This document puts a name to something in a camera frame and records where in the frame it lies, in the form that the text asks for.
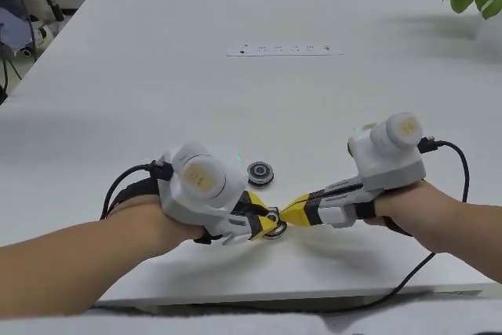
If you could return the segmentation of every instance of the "yellow plastic part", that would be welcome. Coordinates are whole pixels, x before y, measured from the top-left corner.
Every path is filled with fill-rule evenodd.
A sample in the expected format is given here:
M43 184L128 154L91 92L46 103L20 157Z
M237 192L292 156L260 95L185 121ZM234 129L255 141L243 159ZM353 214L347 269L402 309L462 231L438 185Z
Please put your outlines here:
M305 194L296 198L289 206L280 212L279 218L297 227L310 227L311 223L308 221L307 214L305 213L305 203L309 195L310 194Z
M248 194L249 194L249 198L251 199L252 204L257 204L258 206L262 206L262 207L268 209L268 207L265 205L265 203L263 203L261 201L261 199L258 198L258 196L256 196L256 194L254 192L248 191Z
M274 221L266 218L266 217L263 217L263 216L258 216L258 220L260 220L260 225L261 225L261 232L254 235L251 239L258 239L260 237L263 237L264 235L266 235L267 233L270 233L271 231L273 231L275 229L275 227L277 227L277 223L275 223Z

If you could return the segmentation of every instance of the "power strip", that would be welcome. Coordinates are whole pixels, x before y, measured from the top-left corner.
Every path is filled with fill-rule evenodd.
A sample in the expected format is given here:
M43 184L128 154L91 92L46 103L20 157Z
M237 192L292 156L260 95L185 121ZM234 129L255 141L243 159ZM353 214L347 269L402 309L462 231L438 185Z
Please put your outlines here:
M343 55L331 45L241 45L227 49L227 56L326 56Z

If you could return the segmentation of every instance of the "forearm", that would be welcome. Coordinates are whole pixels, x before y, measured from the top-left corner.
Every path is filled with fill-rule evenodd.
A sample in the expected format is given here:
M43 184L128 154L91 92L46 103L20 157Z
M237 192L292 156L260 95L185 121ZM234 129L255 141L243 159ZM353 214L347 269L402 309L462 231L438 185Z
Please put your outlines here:
M83 312L151 257L127 216L81 224L0 249L0 317Z
M459 203L446 251L502 282L502 208Z

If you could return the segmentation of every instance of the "white table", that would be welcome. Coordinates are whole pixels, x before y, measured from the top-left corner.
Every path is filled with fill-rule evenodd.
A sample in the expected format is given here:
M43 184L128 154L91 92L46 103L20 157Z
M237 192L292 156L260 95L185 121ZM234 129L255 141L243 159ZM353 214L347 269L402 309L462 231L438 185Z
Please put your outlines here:
M478 17L442 0L88 0L0 107L0 244L95 220L124 169L186 140L236 146L276 172L260 193L284 206L356 174L352 130L413 111L460 145L471 201L502 204L502 66L474 51ZM343 56L230 59L240 43L332 43ZM460 162L425 157L459 196ZM117 303L341 297L387 292L427 255L357 224L291 228L277 242L188 242L141 264L102 298ZM491 281L436 257L405 290Z

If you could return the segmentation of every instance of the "human hand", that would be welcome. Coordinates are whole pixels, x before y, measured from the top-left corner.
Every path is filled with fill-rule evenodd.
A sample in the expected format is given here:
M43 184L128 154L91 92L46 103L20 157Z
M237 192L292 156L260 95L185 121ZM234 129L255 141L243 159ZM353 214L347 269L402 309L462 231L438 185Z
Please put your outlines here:
M158 257L188 239L199 239L204 228L182 224L168 217L162 210L157 195L131 198L116 206L107 221L123 221L140 232L151 250L150 257Z
M461 202L450 198L425 181L381 195L375 200L374 219L370 225L384 225L390 217L424 247L435 253L445 252L448 229L451 228Z

